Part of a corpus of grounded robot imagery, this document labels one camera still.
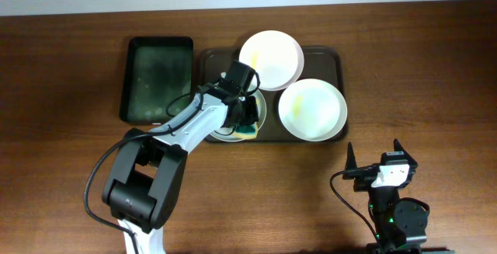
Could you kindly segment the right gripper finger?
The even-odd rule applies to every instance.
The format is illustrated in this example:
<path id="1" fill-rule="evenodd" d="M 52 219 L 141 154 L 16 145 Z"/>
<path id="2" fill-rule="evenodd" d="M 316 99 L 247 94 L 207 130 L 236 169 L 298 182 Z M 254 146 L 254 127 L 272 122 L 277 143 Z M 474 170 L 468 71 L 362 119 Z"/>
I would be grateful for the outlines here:
<path id="1" fill-rule="evenodd" d="M 394 141 L 393 141 L 393 145 L 394 145 L 394 151 L 401 151 L 405 158 L 408 159 L 409 161 L 413 161 L 414 158 L 403 148 L 403 146 L 401 145 L 400 141 L 395 138 Z"/>
<path id="2" fill-rule="evenodd" d="M 357 168 L 356 157 L 353 150 L 353 145 L 351 142 L 347 144 L 347 156 L 345 170 L 354 170 Z"/>

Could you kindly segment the grey plate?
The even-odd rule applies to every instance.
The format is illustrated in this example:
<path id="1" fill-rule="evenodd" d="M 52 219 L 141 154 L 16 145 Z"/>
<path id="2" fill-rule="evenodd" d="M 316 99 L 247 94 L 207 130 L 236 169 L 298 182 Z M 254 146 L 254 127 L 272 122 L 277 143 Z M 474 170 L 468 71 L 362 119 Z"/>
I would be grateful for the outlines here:
<path id="1" fill-rule="evenodd" d="M 255 97 L 255 102 L 257 105 L 258 117 L 259 117 L 259 119 L 255 122 L 255 124 L 257 124 L 257 126 L 260 130 L 262 128 L 265 120 L 266 120 L 266 114 L 267 114 L 266 100 L 260 91 L 256 91 L 253 96 Z M 233 130 L 232 128 L 225 127 L 225 128 L 221 128 L 217 131 L 213 131 L 210 134 L 210 137 L 212 137 L 218 141 L 223 141 L 223 142 L 250 141 L 250 140 L 243 140 L 243 139 L 235 137 L 233 135 L 234 132 L 235 132 L 235 130 Z"/>

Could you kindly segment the pink white plate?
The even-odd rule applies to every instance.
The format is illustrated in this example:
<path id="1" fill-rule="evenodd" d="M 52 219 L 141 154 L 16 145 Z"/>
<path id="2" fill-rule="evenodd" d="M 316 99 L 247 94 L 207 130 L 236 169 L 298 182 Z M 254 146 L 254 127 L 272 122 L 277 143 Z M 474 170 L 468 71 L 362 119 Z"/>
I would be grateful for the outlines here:
<path id="1" fill-rule="evenodd" d="M 265 30 L 249 37 L 240 50 L 238 60 L 255 69 L 259 88 L 265 91 L 285 89 L 297 81 L 304 69 L 304 52 L 290 35 Z"/>

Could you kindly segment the green yellow sponge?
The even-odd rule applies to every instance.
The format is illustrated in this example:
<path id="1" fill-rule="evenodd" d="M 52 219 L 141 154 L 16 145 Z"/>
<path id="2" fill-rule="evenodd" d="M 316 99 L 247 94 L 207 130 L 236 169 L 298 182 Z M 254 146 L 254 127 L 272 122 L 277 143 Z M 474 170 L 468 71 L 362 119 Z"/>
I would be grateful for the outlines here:
<path id="1" fill-rule="evenodd" d="M 243 140 L 251 140 L 257 138 L 259 128 L 257 124 L 238 126 L 233 135 Z"/>

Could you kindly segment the pale green plate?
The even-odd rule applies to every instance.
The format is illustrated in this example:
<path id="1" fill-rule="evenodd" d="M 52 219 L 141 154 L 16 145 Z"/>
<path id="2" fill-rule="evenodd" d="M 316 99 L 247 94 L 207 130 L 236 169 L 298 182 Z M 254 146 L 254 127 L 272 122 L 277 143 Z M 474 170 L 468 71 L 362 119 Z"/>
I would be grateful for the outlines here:
<path id="1" fill-rule="evenodd" d="M 316 78 L 296 81 L 286 88 L 277 107 L 285 129 L 303 141 L 326 141 L 346 125 L 345 96 L 334 85 Z"/>

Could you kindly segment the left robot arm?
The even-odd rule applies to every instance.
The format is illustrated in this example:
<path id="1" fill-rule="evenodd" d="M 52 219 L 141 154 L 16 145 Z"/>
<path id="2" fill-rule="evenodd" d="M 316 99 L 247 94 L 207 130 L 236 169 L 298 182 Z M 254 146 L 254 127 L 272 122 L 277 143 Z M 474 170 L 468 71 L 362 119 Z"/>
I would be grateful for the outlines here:
<path id="1" fill-rule="evenodd" d="M 133 128 L 105 156 L 116 154 L 102 201 L 118 220 L 129 253 L 163 253 L 162 232 L 179 198 L 188 155 L 222 128 L 259 119 L 255 69 L 232 61 L 225 76 L 200 86 L 189 105 L 149 132 Z"/>

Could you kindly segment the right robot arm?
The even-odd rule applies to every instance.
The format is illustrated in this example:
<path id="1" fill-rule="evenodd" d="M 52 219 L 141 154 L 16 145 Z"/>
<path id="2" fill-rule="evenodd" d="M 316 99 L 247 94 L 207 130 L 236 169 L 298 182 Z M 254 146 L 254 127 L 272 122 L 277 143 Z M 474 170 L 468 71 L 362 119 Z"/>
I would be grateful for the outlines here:
<path id="1" fill-rule="evenodd" d="M 393 146 L 378 163 L 359 167 L 353 146 L 348 144 L 343 178 L 354 181 L 354 191 L 368 193 L 368 212 L 377 240 L 367 246 L 368 253 L 420 253 L 427 240 L 429 205 L 399 196 L 399 190 L 412 181 L 418 162 L 398 140 Z"/>

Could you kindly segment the black water tray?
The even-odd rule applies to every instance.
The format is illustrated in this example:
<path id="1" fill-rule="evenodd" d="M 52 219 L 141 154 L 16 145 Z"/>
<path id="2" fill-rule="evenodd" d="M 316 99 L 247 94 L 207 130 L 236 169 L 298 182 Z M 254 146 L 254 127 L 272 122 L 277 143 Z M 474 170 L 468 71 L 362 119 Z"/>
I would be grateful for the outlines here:
<path id="1" fill-rule="evenodd" d="M 163 124 L 182 111 L 193 80 L 190 37 L 134 37 L 127 49 L 120 119 L 132 125 Z"/>

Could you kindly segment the dark brown serving tray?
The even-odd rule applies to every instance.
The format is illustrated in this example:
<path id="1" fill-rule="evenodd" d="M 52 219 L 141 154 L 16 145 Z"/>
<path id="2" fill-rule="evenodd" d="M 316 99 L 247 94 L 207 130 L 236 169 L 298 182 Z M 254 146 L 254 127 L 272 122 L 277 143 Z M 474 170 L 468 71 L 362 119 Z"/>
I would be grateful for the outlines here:
<path id="1" fill-rule="evenodd" d="M 215 48 L 205 50 L 196 62 L 197 81 L 204 85 L 213 82 L 226 72 L 233 60 L 238 59 L 240 50 L 237 48 Z M 335 86 L 341 94 L 345 93 L 343 85 L 341 60 L 331 47 L 304 47 L 304 70 L 301 79 L 315 78 Z M 266 101 L 266 118 L 262 120 L 257 138 L 254 142 L 299 142 L 280 122 L 277 106 L 282 91 L 263 91 Z"/>

